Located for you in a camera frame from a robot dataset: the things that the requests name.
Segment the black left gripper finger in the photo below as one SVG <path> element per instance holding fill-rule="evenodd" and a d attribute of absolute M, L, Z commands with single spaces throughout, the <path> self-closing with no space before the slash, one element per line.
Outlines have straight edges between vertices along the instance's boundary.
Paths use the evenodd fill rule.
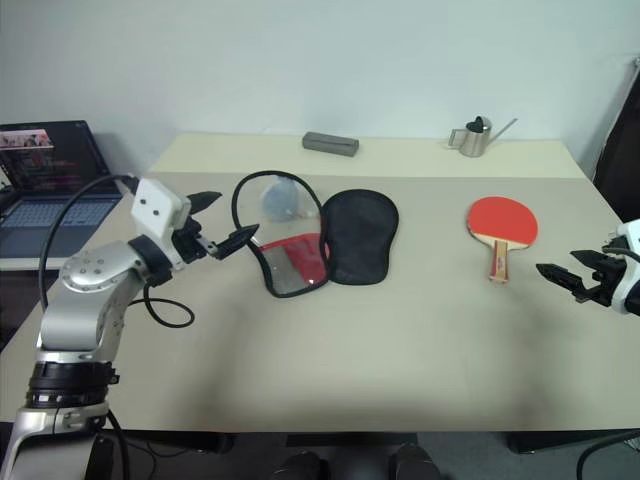
<path fill-rule="evenodd" d="M 222 194 L 216 191 L 202 191 L 187 196 L 190 202 L 189 215 L 198 214 L 208 209 Z"/>
<path fill-rule="evenodd" d="M 214 257 L 217 260 L 224 260 L 251 242 L 255 233 L 259 229 L 258 224 L 243 226 L 232 232 L 226 240 L 216 245 Z"/>

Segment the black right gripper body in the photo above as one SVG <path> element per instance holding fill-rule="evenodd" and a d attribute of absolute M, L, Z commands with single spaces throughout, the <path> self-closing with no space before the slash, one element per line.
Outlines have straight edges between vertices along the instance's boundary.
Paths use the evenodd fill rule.
<path fill-rule="evenodd" d="M 586 301 L 577 301 L 584 303 L 587 301 L 594 301 L 599 305 L 609 307 L 613 293 L 620 283 L 625 271 L 626 261 L 623 259 L 617 259 L 612 255 L 608 255 L 608 259 L 604 262 L 602 270 L 592 272 L 592 279 L 597 282 L 595 287 L 586 288 L 585 296 Z"/>

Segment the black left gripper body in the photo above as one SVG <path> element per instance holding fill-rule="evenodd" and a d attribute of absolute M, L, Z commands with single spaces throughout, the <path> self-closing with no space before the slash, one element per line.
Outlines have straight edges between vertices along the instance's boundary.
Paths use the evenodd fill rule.
<path fill-rule="evenodd" d="M 201 234 L 202 226 L 199 222 L 188 216 L 184 225 L 175 229 L 171 235 L 171 242 L 182 261 L 190 264 L 205 256 L 215 257 L 218 252 L 217 245 Z"/>

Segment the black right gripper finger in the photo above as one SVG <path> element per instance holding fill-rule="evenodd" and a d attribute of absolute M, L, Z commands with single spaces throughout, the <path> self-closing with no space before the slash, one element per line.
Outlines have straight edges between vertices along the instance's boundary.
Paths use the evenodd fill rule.
<path fill-rule="evenodd" d="M 538 263 L 536 269 L 547 281 L 568 290 L 577 301 L 587 300 L 584 283 L 578 275 L 552 263 Z"/>
<path fill-rule="evenodd" d="M 573 250 L 570 254 L 582 265 L 600 271 L 608 256 L 594 250 Z"/>

